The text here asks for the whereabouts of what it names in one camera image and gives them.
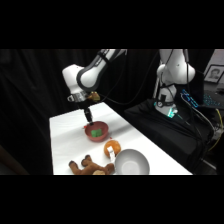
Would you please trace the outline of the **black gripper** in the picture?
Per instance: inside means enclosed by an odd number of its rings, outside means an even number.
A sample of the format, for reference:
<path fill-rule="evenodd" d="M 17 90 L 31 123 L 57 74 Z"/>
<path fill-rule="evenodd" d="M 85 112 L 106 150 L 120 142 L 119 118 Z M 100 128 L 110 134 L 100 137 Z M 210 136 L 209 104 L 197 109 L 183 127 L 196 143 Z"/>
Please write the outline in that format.
<path fill-rule="evenodd" d="M 93 117 L 92 113 L 88 112 L 89 107 L 92 105 L 92 102 L 90 100 L 85 100 L 82 102 L 78 102 L 77 106 L 79 109 L 84 110 L 84 115 L 89 122 L 90 125 L 93 125 Z"/>

